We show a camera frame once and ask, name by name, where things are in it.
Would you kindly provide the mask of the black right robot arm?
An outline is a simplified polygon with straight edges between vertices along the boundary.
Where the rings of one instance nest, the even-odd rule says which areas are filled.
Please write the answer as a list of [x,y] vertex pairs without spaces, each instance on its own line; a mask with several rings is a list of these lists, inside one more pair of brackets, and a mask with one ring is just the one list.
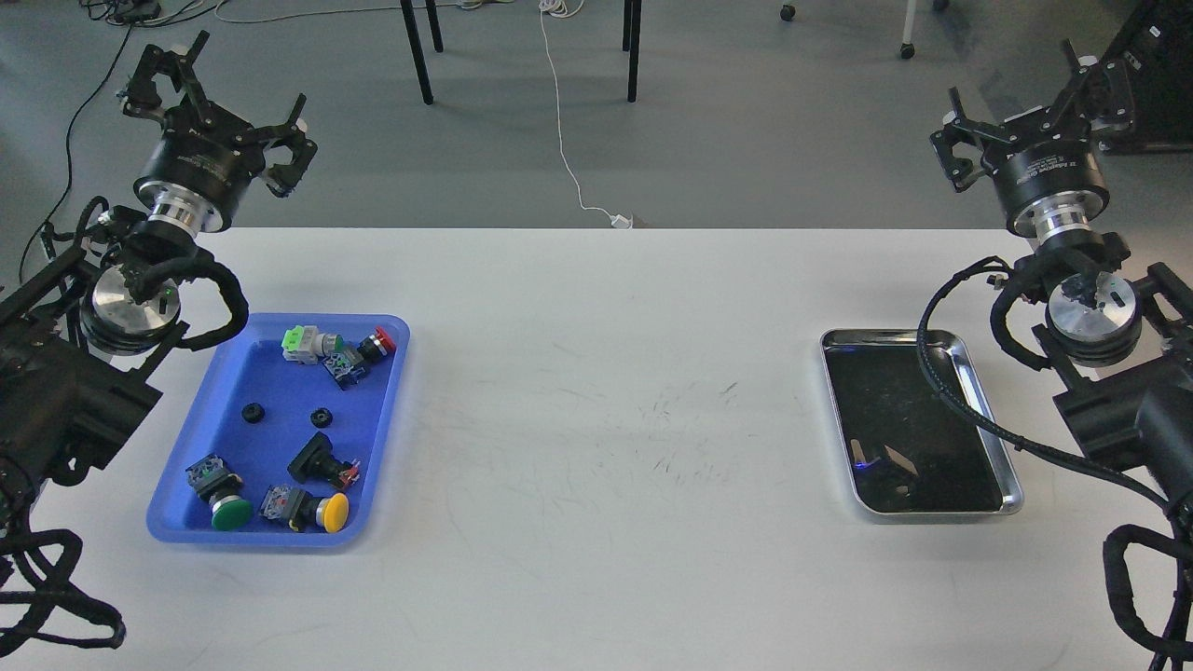
[[[1132,491],[1162,510],[1172,531],[1125,524],[1104,540],[1104,585],[1115,624],[1152,653],[1154,670],[1189,664],[1192,568],[1192,349],[1189,287],[1156,263],[1121,277],[1129,242],[1092,228],[1109,203],[1092,136],[1135,121],[1129,68],[1081,57],[1062,42],[1070,72],[1055,101],[999,124],[968,117],[958,90],[931,144],[957,192],[993,179],[1006,229],[1033,250],[1014,263],[985,256],[956,272],[915,330],[919,364],[942,404],[963,420],[1049,463]],[[1014,361],[1052,370],[1053,399],[1077,454],[1041,445],[968,407],[928,361],[937,306],[984,273],[999,290],[990,331]]]

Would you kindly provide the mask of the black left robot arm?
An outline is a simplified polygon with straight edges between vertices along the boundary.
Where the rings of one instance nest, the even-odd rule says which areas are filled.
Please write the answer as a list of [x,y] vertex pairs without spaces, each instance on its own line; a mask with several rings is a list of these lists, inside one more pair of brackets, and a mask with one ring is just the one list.
[[67,529],[35,531],[47,484],[76,486],[106,468],[149,415],[160,390],[148,383],[172,349],[217,347],[251,318],[230,267],[200,248],[223,232],[247,187],[262,179],[276,197],[298,186],[316,156],[295,99],[288,118],[255,127],[205,93],[187,51],[149,44],[122,90],[122,111],[157,122],[161,138],[132,183],[138,208],[89,201],[72,232],[44,226],[44,246],[63,244],[4,300],[4,591],[24,615],[4,627],[4,654],[29,640],[80,650],[119,647],[122,615],[72,581],[82,540]]

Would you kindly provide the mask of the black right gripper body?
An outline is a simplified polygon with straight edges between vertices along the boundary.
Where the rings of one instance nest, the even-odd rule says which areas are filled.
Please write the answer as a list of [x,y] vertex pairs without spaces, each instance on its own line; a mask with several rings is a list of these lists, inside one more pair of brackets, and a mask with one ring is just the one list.
[[987,171],[1010,234],[1041,235],[1040,227],[1061,210],[1078,210],[1078,224],[1104,213],[1109,192],[1087,133],[1049,129],[1016,137],[1013,144],[987,144]]

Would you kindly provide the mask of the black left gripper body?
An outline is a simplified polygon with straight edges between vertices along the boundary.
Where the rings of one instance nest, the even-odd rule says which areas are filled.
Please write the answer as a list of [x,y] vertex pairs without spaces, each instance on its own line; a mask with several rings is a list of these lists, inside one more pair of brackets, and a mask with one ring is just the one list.
[[162,136],[132,183],[150,222],[188,234],[233,224],[247,187],[265,170],[268,140],[252,142],[251,124],[230,112],[214,112],[212,121],[204,127],[191,110],[160,115]]

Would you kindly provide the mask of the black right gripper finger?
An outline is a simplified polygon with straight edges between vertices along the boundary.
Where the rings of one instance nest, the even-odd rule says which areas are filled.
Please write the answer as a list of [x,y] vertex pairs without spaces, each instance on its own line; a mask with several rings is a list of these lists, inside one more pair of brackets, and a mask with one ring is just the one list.
[[1121,57],[1078,57],[1069,39],[1061,41],[1061,50],[1071,76],[1057,96],[1056,121],[1078,117],[1090,123],[1095,131],[1131,131],[1136,106],[1130,66]]
[[[931,144],[956,193],[968,191],[979,178],[993,177],[1007,160],[1010,150],[1010,133],[1006,127],[968,118],[958,88],[948,88],[951,112],[942,118],[942,127],[931,135]],[[968,144],[979,156],[957,156],[956,147]]]

